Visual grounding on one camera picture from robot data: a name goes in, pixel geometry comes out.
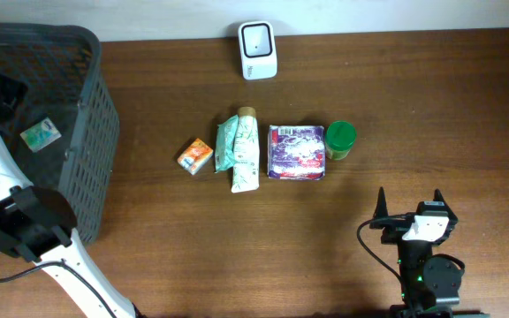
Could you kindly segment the green lid jar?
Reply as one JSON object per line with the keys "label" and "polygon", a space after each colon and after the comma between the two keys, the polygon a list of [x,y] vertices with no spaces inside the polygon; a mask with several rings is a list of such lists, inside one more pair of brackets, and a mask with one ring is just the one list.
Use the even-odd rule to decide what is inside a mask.
{"label": "green lid jar", "polygon": [[351,151],[357,138],[355,127],[346,121],[333,122],[325,134],[326,155],[331,160],[342,160]]}

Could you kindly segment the purple white sanitary pad pack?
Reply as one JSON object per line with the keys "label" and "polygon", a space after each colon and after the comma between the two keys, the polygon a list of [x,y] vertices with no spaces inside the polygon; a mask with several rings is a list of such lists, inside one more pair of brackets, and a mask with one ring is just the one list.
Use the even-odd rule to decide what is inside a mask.
{"label": "purple white sanitary pad pack", "polygon": [[325,176],[324,128],[320,125],[271,125],[269,178],[320,180]]}

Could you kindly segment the white green cosmetic tube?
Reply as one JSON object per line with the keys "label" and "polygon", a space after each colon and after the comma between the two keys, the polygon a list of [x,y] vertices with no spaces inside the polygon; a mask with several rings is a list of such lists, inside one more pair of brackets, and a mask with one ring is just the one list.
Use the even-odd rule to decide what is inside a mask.
{"label": "white green cosmetic tube", "polygon": [[238,109],[238,129],[233,154],[232,192],[243,193],[259,188],[260,145],[256,111],[252,107]]}

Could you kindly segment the teal wet wipes pack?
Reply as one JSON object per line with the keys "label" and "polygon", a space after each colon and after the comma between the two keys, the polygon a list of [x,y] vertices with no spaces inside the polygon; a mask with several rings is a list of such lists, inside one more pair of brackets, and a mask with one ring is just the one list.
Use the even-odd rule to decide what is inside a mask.
{"label": "teal wet wipes pack", "polygon": [[234,115],[217,127],[215,172],[229,170],[236,163],[233,147],[238,124],[239,116]]}

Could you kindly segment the orange small box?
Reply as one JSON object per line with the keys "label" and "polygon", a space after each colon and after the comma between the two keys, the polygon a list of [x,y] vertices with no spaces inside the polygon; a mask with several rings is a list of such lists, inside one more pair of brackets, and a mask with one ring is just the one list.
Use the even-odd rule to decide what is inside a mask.
{"label": "orange small box", "polygon": [[195,175],[212,157],[213,149],[197,138],[178,157],[179,165],[191,175]]}

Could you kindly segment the small teal tissue packet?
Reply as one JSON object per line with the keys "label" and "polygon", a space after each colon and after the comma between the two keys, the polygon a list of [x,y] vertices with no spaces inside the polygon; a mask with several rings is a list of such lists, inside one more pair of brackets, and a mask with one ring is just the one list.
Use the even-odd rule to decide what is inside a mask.
{"label": "small teal tissue packet", "polygon": [[20,137],[27,147],[36,153],[60,139],[62,135],[50,118],[46,117],[22,132]]}

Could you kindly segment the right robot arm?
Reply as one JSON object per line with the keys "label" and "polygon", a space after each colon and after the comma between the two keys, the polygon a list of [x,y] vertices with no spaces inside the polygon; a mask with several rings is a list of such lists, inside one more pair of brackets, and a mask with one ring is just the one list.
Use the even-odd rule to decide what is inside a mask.
{"label": "right robot arm", "polygon": [[459,290],[465,274],[465,263],[448,254],[434,254],[455,229],[459,219],[445,202],[439,190],[430,201],[418,203],[415,212],[390,215],[385,193],[380,189],[371,219],[362,223],[380,230],[383,245],[398,248],[398,269],[393,269],[376,254],[371,256],[399,281],[401,305],[392,305],[388,315],[413,317],[486,317],[480,311],[455,312],[460,303]]}

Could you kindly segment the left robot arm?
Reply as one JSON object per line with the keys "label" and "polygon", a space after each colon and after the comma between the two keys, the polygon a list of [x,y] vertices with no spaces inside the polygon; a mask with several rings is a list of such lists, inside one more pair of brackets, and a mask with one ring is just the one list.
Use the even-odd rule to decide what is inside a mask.
{"label": "left robot arm", "polygon": [[44,271],[89,317],[136,317],[86,250],[120,123],[81,26],[0,23],[0,253]]}

